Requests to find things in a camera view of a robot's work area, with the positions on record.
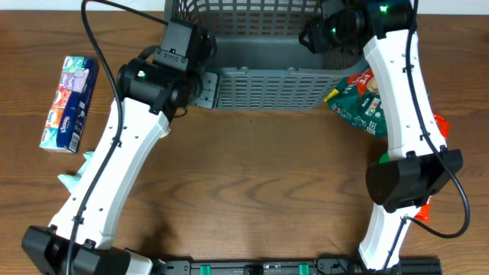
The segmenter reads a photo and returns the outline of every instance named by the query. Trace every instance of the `green led light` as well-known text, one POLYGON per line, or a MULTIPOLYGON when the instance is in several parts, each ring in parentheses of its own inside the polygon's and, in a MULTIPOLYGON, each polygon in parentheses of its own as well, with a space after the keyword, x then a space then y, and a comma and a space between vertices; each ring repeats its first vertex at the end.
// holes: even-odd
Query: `green led light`
POLYGON ((144 77, 146 77, 146 73, 140 70, 138 72, 138 76, 141 77, 141 78, 144 78, 144 77))

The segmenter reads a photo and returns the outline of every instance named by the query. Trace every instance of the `tissue pack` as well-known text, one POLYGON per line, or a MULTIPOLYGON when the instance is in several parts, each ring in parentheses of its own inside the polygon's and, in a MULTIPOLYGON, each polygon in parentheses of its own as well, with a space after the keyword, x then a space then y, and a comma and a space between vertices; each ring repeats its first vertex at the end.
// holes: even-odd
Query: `tissue pack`
POLYGON ((93 58, 65 57, 40 140, 41 148, 58 152, 78 151, 98 71, 93 58))

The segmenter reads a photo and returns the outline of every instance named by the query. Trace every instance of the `orange tag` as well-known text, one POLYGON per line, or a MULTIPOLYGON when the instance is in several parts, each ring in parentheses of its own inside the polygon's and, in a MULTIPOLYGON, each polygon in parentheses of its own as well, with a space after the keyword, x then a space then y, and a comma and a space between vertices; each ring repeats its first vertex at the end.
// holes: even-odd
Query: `orange tag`
POLYGON ((429 205, 431 205, 431 197, 428 199, 426 205, 421 207, 421 210, 418 214, 416 214, 416 216, 414 216, 414 218, 419 219, 421 222, 430 222, 431 220, 429 219, 429 205))
POLYGON ((446 121, 441 115, 433 114, 435 117, 436 124, 438 125, 438 129, 440 130, 440 133, 442 133, 442 136, 446 139, 449 138, 449 132, 450 132, 450 124, 448 121, 446 121))

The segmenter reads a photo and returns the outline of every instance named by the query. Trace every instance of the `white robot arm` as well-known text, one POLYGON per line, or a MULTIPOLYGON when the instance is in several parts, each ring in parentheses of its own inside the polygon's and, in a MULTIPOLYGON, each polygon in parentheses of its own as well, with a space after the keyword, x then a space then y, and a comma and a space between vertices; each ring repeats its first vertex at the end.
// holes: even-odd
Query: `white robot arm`
MULTIPOLYGON (((416 156, 432 154, 426 141, 421 137, 418 118, 413 106, 409 84, 406 78, 405 49, 408 30, 391 31, 384 39, 373 37, 364 47, 364 55, 374 72, 381 94, 382 108, 387 123, 388 154, 390 160, 407 158, 412 152, 416 156)), ((411 56, 413 57, 413 80, 416 88, 419 107, 432 142, 437 148, 446 146, 445 138, 440 133, 433 118, 426 93, 421 66, 419 65, 418 37, 413 35, 411 56)), ((359 254, 366 268, 382 270, 394 239, 400 227, 401 218, 414 217, 419 212, 416 206, 409 206, 386 212, 382 205, 374 204, 367 235, 360 243, 359 254)), ((399 250, 411 221, 400 233, 397 246, 392 252, 387 268, 399 263, 399 250)))
MULTIPOLYGON (((122 106, 124 127, 121 142, 89 197, 83 222, 76 235, 76 243, 84 244, 86 240, 91 240, 95 243, 95 249, 112 247, 122 208, 141 166, 157 140, 170 133, 170 124, 163 112, 158 115, 150 113, 149 105, 130 98, 124 99, 122 106)), ((92 161, 71 197, 50 222, 50 226, 57 227, 56 234, 60 237, 70 238, 73 217, 112 143, 117 116, 117 107, 113 102, 92 161)))

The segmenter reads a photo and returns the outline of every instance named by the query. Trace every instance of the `black joint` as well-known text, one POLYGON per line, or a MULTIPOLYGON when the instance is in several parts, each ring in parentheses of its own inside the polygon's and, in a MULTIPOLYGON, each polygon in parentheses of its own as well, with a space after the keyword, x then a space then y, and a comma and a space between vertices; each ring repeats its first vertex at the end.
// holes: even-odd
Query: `black joint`
POLYGON ((403 73, 405 73, 407 70, 406 70, 406 67, 403 68, 403 73))
POLYGON ((150 113, 151 114, 154 114, 154 115, 158 115, 160 111, 159 110, 156 110, 155 108, 153 108, 153 106, 150 107, 150 113))
POLYGON ((409 151, 406 153, 406 158, 410 157, 416 157, 416 152, 415 151, 409 151))
POLYGON ((365 177, 372 200, 382 205, 388 213, 413 205, 425 205, 429 197, 437 194, 450 180, 438 157, 445 160, 453 173, 457 173, 463 165, 460 150, 449 150, 438 156, 436 154, 369 166, 365 177))
POLYGON ((51 234, 56 234, 56 230, 58 230, 58 227, 56 225, 51 225, 49 228, 47 228, 47 232, 51 234))
POLYGON ((92 240, 89 240, 89 239, 86 239, 85 240, 85 243, 83 244, 84 247, 86 247, 86 248, 88 248, 90 250, 92 250, 93 248, 95 248, 95 245, 96 245, 96 243, 94 241, 92 241, 92 240))

